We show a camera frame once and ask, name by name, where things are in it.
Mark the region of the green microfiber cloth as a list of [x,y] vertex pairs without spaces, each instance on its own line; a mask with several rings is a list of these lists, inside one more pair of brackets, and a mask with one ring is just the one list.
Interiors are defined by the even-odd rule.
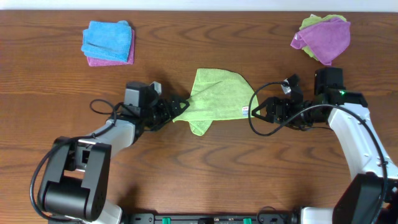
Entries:
[[245,119],[248,107],[257,107],[254,90],[238,73],[217,68],[199,68],[188,99],[190,106],[173,122],[186,121],[197,136],[204,135],[214,121]]

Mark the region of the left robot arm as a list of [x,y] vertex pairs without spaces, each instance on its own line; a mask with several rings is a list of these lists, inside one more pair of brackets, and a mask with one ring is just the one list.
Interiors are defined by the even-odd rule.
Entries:
[[129,82],[123,101],[110,104],[104,126],[54,140],[32,176],[34,210],[49,223],[124,223],[122,208],[106,198],[111,159],[189,107],[178,95],[166,99],[161,94],[158,82]]

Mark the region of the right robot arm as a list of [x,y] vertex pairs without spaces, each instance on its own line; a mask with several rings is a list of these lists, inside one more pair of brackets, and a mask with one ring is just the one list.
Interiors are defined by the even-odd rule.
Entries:
[[314,99],[304,100],[299,77],[279,82],[286,98],[269,97],[248,107],[248,118],[308,131],[326,123],[339,140],[351,183],[333,208],[258,213],[259,223],[397,223],[397,165],[384,149],[360,92],[344,86],[340,68],[315,72]]

